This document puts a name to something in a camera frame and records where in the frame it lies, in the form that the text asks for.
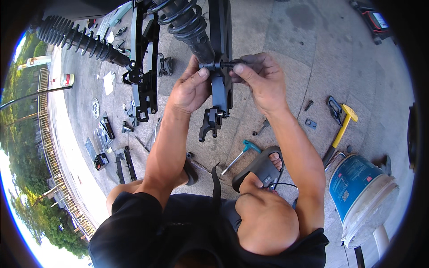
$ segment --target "hand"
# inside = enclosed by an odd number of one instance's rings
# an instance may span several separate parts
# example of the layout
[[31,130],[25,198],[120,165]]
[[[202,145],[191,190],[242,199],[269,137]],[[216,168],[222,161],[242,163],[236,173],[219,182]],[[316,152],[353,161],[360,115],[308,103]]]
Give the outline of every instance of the hand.
[[198,60],[192,55],[188,67],[171,91],[168,104],[189,114],[197,110],[211,95],[209,76],[208,69],[199,69]]
[[258,110],[265,116],[287,108],[286,83],[279,64],[267,53],[241,57],[247,64],[236,64],[230,71],[234,83],[249,86]]

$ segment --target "sky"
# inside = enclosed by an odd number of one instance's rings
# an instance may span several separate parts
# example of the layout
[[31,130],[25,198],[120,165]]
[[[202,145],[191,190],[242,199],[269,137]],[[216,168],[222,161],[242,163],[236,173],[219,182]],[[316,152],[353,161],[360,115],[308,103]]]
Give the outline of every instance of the sky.
[[24,37],[21,39],[21,41],[19,41],[19,44],[18,44],[18,46],[16,47],[15,56],[14,56],[14,58],[13,58],[13,61],[14,61],[14,62],[16,62],[16,60],[17,60],[17,59],[18,59],[18,57],[19,57],[19,54],[21,53],[21,49],[22,49],[22,46],[24,45],[25,39],[26,39],[26,36],[24,36]]
[[5,154],[3,150],[0,150],[0,171],[1,171],[1,181],[5,191],[5,197],[7,198],[12,216],[15,220],[15,223],[21,232],[22,237],[24,238],[27,246],[31,249],[37,260],[43,267],[58,267],[58,264],[61,263],[61,267],[85,267],[88,268],[88,260],[82,259],[79,260],[72,253],[68,252],[65,248],[59,249],[57,246],[52,245],[49,240],[45,237],[42,238],[42,245],[38,245],[33,239],[30,231],[24,225],[24,223],[18,218],[15,213],[15,210],[11,206],[11,196],[8,189],[11,192],[15,192],[14,185],[12,183],[12,174],[9,169],[9,156]]

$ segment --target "plastic bucket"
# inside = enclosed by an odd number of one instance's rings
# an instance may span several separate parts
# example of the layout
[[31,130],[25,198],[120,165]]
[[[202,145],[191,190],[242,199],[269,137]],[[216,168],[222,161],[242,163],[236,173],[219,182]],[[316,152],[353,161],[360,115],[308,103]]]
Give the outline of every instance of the plastic bucket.
[[389,216],[399,194],[394,177],[383,173],[364,157],[352,154],[343,159],[329,183],[348,248],[360,246]]
[[60,82],[62,86],[71,86],[75,82],[75,75],[62,73],[60,76]]

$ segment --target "coil spring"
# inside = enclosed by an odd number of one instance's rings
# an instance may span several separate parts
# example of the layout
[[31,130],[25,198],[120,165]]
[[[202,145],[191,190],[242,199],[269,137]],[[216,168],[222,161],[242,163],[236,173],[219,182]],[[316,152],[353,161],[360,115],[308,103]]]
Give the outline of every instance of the coil spring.
[[[95,38],[94,32],[91,31],[86,34],[86,28],[83,28],[79,31],[79,24],[73,28],[74,22],[65,19],[60,16],[48,16],[41,24],[39,31],[37,32],[37,38],[42,40],[45,43],[49,43],[51,45],[59,46],[61,44],[61,48],[63,48],[67,43],[67,50],[73,45],[73,39],[79,38],[75,53],[79,50],[79,46],[81,46],[85,39],[87,39],[85,46],[82,48],[82,55],[85,55],[87,51],[89,51],[89,57],[92,58],[94,53],[98,47],[100,47],[98,55],[95,57],[97,60],[104,61],[110,54],[113,49],[112,44],[108,43],[105,39],[101,39],[99,35]],[[95,43],[90,45],[91,40],[95,40]]]
[[[166,6],[173,3],[174,1],[176,0],[165,0],[159,5],[153,4],[148,9],[148,14],[154,14],[164,9]],[[166,25],[168,23],[171,23],[177,20],[179,17],[185,15],[187,12],[193,13],[192,10],[194,9],[196,12],[193,14],[190,20],[178,27],[174,27],[173,24],[170,24],[167,28],[167,31],[169,33],[174,34],[174,37],[179,41],[188,40],[203,33],[205,31],[205,28],[207,27],[207,23],[205,19],[201,16],[202,9],[196,4],[196,1],[197,0],[190,0],[190,2],[186,4],[186,6],[184,6],[181,10],[177,11],[175,14],[169,16],[168,18],[165,14],[161,15],[158,19],[158,24]],[[196,21],[198,22],[198,24],[194,27],[191,27]]]

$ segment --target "railing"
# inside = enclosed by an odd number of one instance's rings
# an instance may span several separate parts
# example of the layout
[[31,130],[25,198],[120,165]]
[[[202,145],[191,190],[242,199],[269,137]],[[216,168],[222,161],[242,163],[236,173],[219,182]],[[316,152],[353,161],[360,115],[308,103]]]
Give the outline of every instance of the railing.
[[[38,91],[48,90],[49,86],[49,70],[48,68],[42,68],[39,74],[39,89]],[[52,142],[51,128],[49,126],[49,115],[48,115],[48,94],[40,94],[37,98],[38,112],[39,112],[39,127],[40,135],[42,138],[43,152],[45,154],[46,162],[48,164],[51,176],[55,181],[56,188],[61,195],[64,203],[66,204],[67,210],[70,216],[73,218],[75,223],[78,225],[76,232],[80,229],[84,234],[81,239],[86,238],[90,240],[95,233],[95,228],[84,215],[80,204],[76,202],[73,193],[70,191],[69,185],[65,180],[64,174],[61,171],[60,163],[55,152],[54,143]]]

